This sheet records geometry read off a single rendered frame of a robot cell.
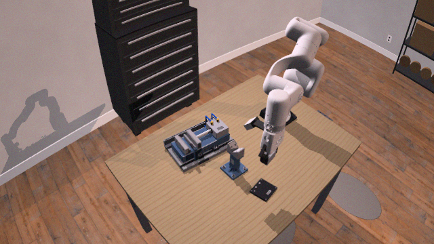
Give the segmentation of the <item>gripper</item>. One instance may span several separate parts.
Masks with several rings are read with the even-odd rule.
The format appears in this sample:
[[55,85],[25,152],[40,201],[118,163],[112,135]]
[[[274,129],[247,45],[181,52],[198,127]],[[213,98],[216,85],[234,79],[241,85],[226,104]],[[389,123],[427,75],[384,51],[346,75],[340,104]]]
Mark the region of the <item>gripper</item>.
[[[264,164],[268,163],[269,157],[268,154],[271,155],[275,150],[278,149],[278,146],[283,142],[285,129],[281,132],[267,132],[266,127],[264,126],[264,131],[262,135],[262,140],[260,143],[260,153],[259,157],[260,161]],[[267,154],[264,154],[267,152]],[[264,159],[263,159],[264,158]]]

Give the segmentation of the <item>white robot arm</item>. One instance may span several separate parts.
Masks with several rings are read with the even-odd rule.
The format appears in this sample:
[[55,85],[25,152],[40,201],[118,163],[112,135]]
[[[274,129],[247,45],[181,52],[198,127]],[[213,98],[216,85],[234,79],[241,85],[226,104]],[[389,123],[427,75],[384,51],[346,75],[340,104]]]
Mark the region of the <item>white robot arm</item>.
[[[287,25],[285,35],[297,44],[292,54],[272,65],[264,80],[263,90],[268,95],[264,122],[254,117],[244,125],[246,130],[258,127],[264,131],[265,126],[266,131],[283,131],[286,122],[290,120],[292,107],[303,96],[310,98],[323,76],[324,65],[315,59],[315,55],[318,48],[327,42],[328,32],[295,17]],[[283,78],[278,77],[283,71]]]

